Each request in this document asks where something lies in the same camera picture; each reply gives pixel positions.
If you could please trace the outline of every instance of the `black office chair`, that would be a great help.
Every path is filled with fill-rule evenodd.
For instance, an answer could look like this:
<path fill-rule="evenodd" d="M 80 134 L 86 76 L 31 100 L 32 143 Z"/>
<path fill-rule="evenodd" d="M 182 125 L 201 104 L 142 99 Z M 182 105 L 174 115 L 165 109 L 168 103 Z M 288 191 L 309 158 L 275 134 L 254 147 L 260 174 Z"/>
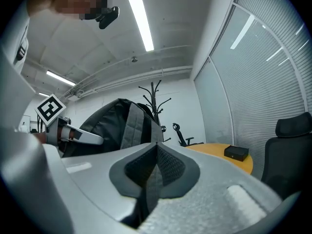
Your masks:
<path fill-rule="evenodd" d="M 276 138 L 265 146 L 265 164 L 261 181 L 283 199 L 309 183 L 308 162 L 312 157 L 312 116 L 306 112 L 277 122 Z"/>
<path fill-rule="evenodd" d="M 191 139 L 194 139 L 194 137 L 186 138 L 186 139 L 185 139 L 185 140 L 187 141 L 187 144 L 186 144 L 186 142 L 185 142 L 185 140 L 184 140 L 184 138 L 183 138 L 183 135 L 182 135 L 182 133 L 180 132 L 180 126 L 179 126 L 178 124 L 176 124 L 176 123 L 173 123 L 173 128 L 174 128 L 174 130 L 176 131 L 176 133 L 177 133 L 177 135 L 178 135 L 178 137 L 179 137 L 179 139 L 180 139 L 180 141 L 181 141 L 181 142 L 179 141 L 180 146 L 187 147 L 187 146 L 194 146 L 194 145 L 204 144 L 204 142 L 202 142 L 202 143 L 190 144 Z"/>

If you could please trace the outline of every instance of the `ceiling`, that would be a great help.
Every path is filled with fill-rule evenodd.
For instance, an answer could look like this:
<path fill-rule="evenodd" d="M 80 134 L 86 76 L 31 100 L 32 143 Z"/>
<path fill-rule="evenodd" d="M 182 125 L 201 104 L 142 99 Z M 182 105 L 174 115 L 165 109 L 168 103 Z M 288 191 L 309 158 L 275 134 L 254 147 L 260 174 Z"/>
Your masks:
<path fill-rule="evenodd" d="M 205 22 L 207 0 L 143 0 L 154 51 L 146 52 L 128 0 L 113 0 L 120 16 L 105 30 L 42 11 L 30 20 L 29 50 L 22 75 L 37 93 L 83 93 L 116 80 L 168 68 L 189 72 Z M 138 62 L 132 63 L 136 56 Z M 46 75 L 50 70 L 78 83 L 74 88 Z"/>

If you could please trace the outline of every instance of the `yellow table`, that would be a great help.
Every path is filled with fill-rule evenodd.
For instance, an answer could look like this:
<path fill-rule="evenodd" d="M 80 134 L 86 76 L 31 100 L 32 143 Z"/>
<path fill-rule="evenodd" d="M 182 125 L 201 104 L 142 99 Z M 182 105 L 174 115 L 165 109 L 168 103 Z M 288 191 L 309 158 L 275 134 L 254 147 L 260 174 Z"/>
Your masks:
<path fill-rule="evenodd" d="M 198 151 L 204 154 L 210 154 L 214 155 L 223 159 L 228 160 L 232 164 L 238 166 L 240 169 L 244 170 L 248 174 L 251 174 L 253 171 L 253 159 L 250 155 L 248 155 L 245 160 L 238 161 L 236 159 L 232 159 L 229 157 L 224 156 L 224 149 L 229 147 L 230 145 L 228 144 L 200 144 L 200 145 L 194 145 L 194 146 L 188 146 L 188 149 Z"/>

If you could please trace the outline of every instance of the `black box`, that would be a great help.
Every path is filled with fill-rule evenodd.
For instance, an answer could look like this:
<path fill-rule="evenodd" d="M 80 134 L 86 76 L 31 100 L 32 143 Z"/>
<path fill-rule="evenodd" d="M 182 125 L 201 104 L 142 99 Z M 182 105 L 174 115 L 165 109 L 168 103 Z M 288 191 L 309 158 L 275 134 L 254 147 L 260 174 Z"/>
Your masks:
<path fill-rule="evenodd" d="M 248 154 L 249 154 L 248 148 L 229 146 L 224 150 L 225 157 L 229 157 L 239 161 L 244 161 L 244 159 L 248 156 Z"/>

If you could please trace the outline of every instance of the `fluorescent light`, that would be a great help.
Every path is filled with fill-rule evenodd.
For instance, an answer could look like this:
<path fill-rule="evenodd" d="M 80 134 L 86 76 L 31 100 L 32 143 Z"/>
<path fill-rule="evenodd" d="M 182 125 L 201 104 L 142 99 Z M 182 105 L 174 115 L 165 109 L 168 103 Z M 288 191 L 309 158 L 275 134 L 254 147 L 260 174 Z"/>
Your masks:
<path fill-rule="evenodd" d="M 303 29 L 303 26 L 304 26 L 304 23 L 301 25 L 301 27 L 298 29 L 298 31 L 296 32 L 295 35 L 298 35 L 298 34 L 299 34 L 299 32 Z"/>
<path fill-rule="evenodd" d="M 286 62 L 287 60 L 289 60 L 289 58 L 287 58 L 286 60 L 282 61 L 278 66 L 282 65 L 284 62 Z"/>
<path fill-rule="evenodd" d="M 244 35 L 246 34 L 247 30 L 250 28 L 253 21 L 254 21 L 254 15 L 250 15 L 242 31 L 239 33 L 235 42 L 232 44 L 231 49 L 235 49 L 237 47 L 239 42 L 243 39 Z"/>
<path fill-rule="evenodd" d="M 306 44 L 308 43 L 308 41 L 309 41 L 309 40 L 307 40 L 307 41 L 298 49 L 298 51 L 299 51 L 300 49 L 302 49 L 304 46 L 306 46 Z"/>
<path fill-rule="evenodd" d="M 49 95 L 46 95 L 46 94 L 43 94 L 43 93 L 39 93 L 41 96 L 44 96 L 44 97 L 49 97 Z"/>
<path fill-rule="evenodd" d="M 71 82 L 70 80 L 67 80 L 67 79 L 65 79 L 65 78 L 63 78 L 63 77 L 60 77 L 60 76 L 58 76 L 58 75 L 56 75 L 56 74 L 50 72 L 49 70 L 47 71 L 47 75 L 52 76 L 52 77 L 54 77 L 55 79 L 58 79 L 58 80 L 60 80 L 60 81 L 62 81 L 62 82 L 65 82 L 65 83 L 67 83 L 67 84 L 69 84 L 69 85 L 71 85 L 71 86 L 75 86 L 75 83 L 73 83 L 73 82 Z"/>
<path fill-rule="evenodd" d="M 278 52 L 280 52 L 283 49 L 283 47 L 281 47 L 279 50 L 277 50 L 273 55 L 271 55 L 267 61 L 271 60 L 274 56 L 276 56 L 278 54 Z"/>
<path fill-rule="evenodd" d="M 144 8 L 143 0 L 129 0 L 133 14 L 136 18 L 138 29 L 140 30 L 145 50 L 154 50 L 153 40 L 151 36 L 150 26 L 148 25 L 147 16 Z"/>

